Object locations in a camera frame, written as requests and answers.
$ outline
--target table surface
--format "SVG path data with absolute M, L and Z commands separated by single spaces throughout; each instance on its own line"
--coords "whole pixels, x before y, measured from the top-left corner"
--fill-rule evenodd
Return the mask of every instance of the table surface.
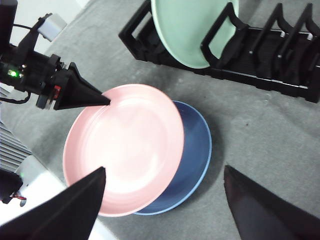
M 121 240 L 240 239 L 223 186 L 226 164 L 319 218 L 320 103 L 135 60 L 118 33 L 142 2 L 92 0 L 47 53 L 76 62 L 80 74 L 102 91 L 143 83 L 194 106 L 211 129 L 212 158 L 202 184 L 179 207 L 155 216 L 100 220 Z M 319 1 L 282 2 L 292 25 L 306 3 L 313 2 L 314 20 L 320 25 Z M 240 0 L 240 18 L 262 27 L 276 3 Z M 1 104 L 1 119 L 63 181 L 64 142 L 82 109 L 41 110 L 36 100 L 32 96 L 24 105 Z

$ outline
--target green plate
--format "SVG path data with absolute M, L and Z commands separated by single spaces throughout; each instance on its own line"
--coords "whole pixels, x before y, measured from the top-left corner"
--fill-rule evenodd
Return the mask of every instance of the green plate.
M 200 44 L 228 2 L 238 15 L 238 0 L 151 0 L 154 25 L 168 52 L 190 68 L 209 67 Z M 235 31 L 227 18 L 209 44 L 213 55 L 221 57 Z

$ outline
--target plate rim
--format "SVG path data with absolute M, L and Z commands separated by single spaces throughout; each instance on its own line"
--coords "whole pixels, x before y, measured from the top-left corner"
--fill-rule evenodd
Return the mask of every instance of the plate rim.
M 189 68 L 192 69 L 205 69 L 210 67 L 210 64 L 206 61 L 206 64 L 203 65 L 191 65 L 191 64 L 186 64 L 184 60 L 181 60 L 180 57 L 178 57 L 176 54 L 174 54 L 174 52 L 172 51 L 171 47 L 169 47 L 166 38 L 163 35 L 163 31 L 161 30 L 160 24 L 159 24 L 159 15 L 158 15 L 158 11 L 157 11 L 157 7 L 156 7 L 156 2 L 157 1 L 161 1 L 161 0 L 151 0 L 151 12 L 152 12 L 152 18 L 153 18 L 153 23 L 156 29 L 156 32 L 162 42 L 162 44 L 164 45 L 165 49 L 171 54 L 171 56 L 176 59 L 179 63 L 181 63 L 182 65 L 185 65 Z M 233 7 L 234 7 L 234 12 L 235 15 L 238 16 L 239 15 L 239 0 L 235 0 L 237 2 L 237 5 L 235 6 L 233 3 Z
M 158 215 L 158 214 L 162 214 L 162 213 L 165 213 L 165 212 L 168 212 L 174 208 L 176 208 L 177 206 L 179 206 L 180 204 L 182 204 L 184 201 L 186 201 L 195 191 L 196 189 L 199 187 L 199 185 L 201 184 L 201 182 L 203 181 L 203 179 L 205 178 L 205 175 L 208 171 L 208 168 L 209 168 L 209 164 L 211 162 L 211 158 L 212 158 L 212 136 L 211 136 L 211 131 L 210 131 L 210 128 L 209 128 L 209 125 L 206 121 L 206 119 L 204 118 L 204 116 L 193 106 L 185 103 L 185 102 L 182 102 L 182 101 L 177 101 L 177 100 L 173 100 L 174 103 L 178 103 L 178 104 L 182 104 L 182 105 L 185 105 L 187 106 L 188 108 L 191 108 L 192 110 L 194 110 L 198 116 L 200 116 L 201 120 L 203 121 L 204 125 L 205 125 L 205 128 L 208 132 L 208 135 L 209 135 L 209 153 L 208 153 L 208 158 L 206 160 L 206 164 L 203 168 L 203 171 L 202 171 L 202 174 L 200 176 L 200 178 L 198 179 L 198 181 L 196 182 L 196 184 L 193 186 L 193 188 L 188 192 L 187 195 L 185 195 L 181 200 L 179 200 L 178 202 L 176 202 L 175 204 L 171 205 L 170 207 L 167 207 L 163 210 L 160 210 L 160 211 L 155 211 L 155 212 L 148 212 L 148 213 L 144 213 L 144 212 L 135 212 L 134 214 L 135 215 L 140 215 L 140 216 L 152 216 L 152 215 Z
M 177 170 L 178 170 L 178 168 L 179 168 L 180 162 L 181 162 L 181 158 L 182 158 L 182 154 L 183 154 L 183 148 L 184 148 L 184 144 L 185 144 L 185 133 L 184 133 L 183 121 L 182 121 L 181 115 L 180 115 L 180 113 L 179 113 L 179 110 L 178 110 L 177 106 L 174 104 L 173 100 L 172 100 L 166 93 L 164 93 L 162 90 L 160 90 L 160 89 L 158 89 L 158 88 L 156 88 L 156 87 L 154 87 L 154 86 L 147 85 L 147 84 L 143 84 L 143 83 L 129 83 L 129 84 L 123 84 L 123 85 L 119 85 L 119 86 L 110 88 L 109 90 L 103 92 L 102 94 L 104 95 L 104 94 L 106 94 L 106 93 L 107 93 L 108 91 L 110 91 L 110 90 L 120 89 L 120 88 L 125 88 L 125 87 L 144 87 L 144 88 L 149 88 L 149 89 L 156 90 L 156 91 L 162 93 L 163 97 L 168 100 L 168 103 L 169 103 L 169 102 L 172 103 L 172 106 L 176 109 L 176 112 L 178 113 L 177 115 L 178 115 L 179 118 L 177 119 L 177 121 L 179 121 L 179 123 L 180 123 L 179 125 L 182 127 L 182 131 L 181 131 L 181 137 L 182 137 L 181 143 L 182 143 L 182 147 L 181 147 L 181 151 L 180 151 L 180 154 L 179 154 L 179 155 L 180 155 L 179 161 L 178 161 L 178 163 L 177 163 L 177 165 L 176 165 L 176 167 L 175 167 L 175 170 L 174 170 L 174 174 L 173 174 L 173 176 L 170 178 L 170 181 L 168 182 L 168 184 L 164 187 L 164 189 L 161 190 L 160 193 L 155 194 L 156 196 L 153 197 L 152 200 L 149 200 L 147 203 L 145 203 L 142 207 L 141 207 L 141 206 L 140 206 L 140 207 L 137 207 L 137 208 L 135 208 L 134 210 L 131 210 L 131 211 L 122 212 L 122 213 L 104 213 L 104 212 L 100 212 L 100 210 L 99 210 L 98 215 L 99 215 L 99 216 L 103 216 L 103 217 L 123 217 L 123 216 L 127 216 L 127 215 L 133 214 L 133 213 L 135 213 L 135 212 L 137 212 L 137 211 L 145 208 L 146 206 L 148 206 L 149 204 L 151 204 L 155 199 L 157 199 L 157 198 L 166 190 L 166 188 L 168 187 L 168 185 L 171 183 L 172 179 L 174 178 L 174 176 L 175 176 L 175 174 L 176 174 L 176 172 L 177 172 Z M 107 106 L 98 106 L 98 107 L 100 107 L 100 108 L 97 110 L 97 112 L 96 112 L 95 114 L 97 114 L 97 113 L 98 113 L 101 109 L 103 109 L 103 108 L 108 108 L 109 105 L 107 105 Z M 70 128 L 70 130 L 69 130 L 69 132 L 68 132 L 68 134 L 67 134 L 67 137 L 66 137 L 66 139 L 65 139 L 64 146 L 63 146 L 63 153 L 62 153 L 62 171 L 63 171 L 64 180 L 65 180 L 66 185 L 67 185 L 68 187 L 70 187 L 71 184 L 70 184 L 70 180 L 67 178 L 66 171 L 65 171 L 65 169 L 66 169 L 66 160 L 65 160 L 66 145 L 67 145 L 68 140 L 69 140 L 69 138 L 70 138 L 71 132 L 72 132 L 72 130 L 74 129 L 74 127 L 75 127 L 75 125 L 76 125 L 76 122 L 77 122 L 78 119 L 84 114 L 84 112 L 85 112 L 85 110 L 86 110 L 87 108 L 91 108 L 91 106 L 85 107 L 85 108 L 79 113 L 79 115 L 75 118 L 75 120 L 74 120 L 74 122 L 72 123 L 72 126 L 71 126 L 71 128 Z

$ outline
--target white wall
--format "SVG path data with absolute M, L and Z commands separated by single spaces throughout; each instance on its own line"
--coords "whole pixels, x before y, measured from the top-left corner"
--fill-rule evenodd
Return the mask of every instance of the white wall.
M 15 24 L 32 27 L 39 17 L 47 13 L 59 14 L 69 24 L 89 0 L 18 0 L 18 7 L 15 15 Z M 26 35 L 28 30 L 14 27 L 12 30 L 11 43 L 17 45 Z M 38 38 L 35 50 L 44 53 L 50 46 L 50 42 L 42 36 Z

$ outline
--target blue plate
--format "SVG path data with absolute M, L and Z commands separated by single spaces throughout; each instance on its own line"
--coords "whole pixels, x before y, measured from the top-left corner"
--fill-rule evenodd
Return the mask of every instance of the blue plate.
M 182 159 L 173 180 L 166 190 L 137 215 L 157 215 L 183 203 L 204 178 L 211 158 L 212 140 L 204 117 L 194 107 L 173 101 L 182 117 L 184 148 Z

